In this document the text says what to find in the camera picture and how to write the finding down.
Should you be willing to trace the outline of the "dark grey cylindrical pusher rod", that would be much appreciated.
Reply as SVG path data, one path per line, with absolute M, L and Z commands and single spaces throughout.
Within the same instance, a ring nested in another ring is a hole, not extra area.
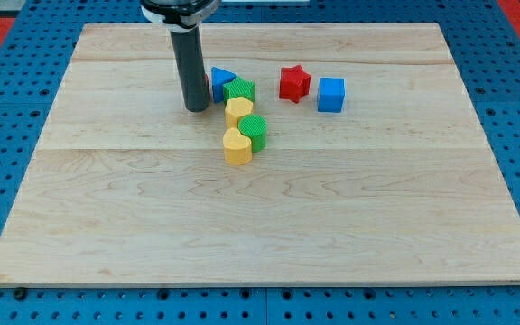
M 209 106 L 200 30 L 171 32 L 172 48 L 181 83 L 184 105 L 190 112 L 202 112 Z

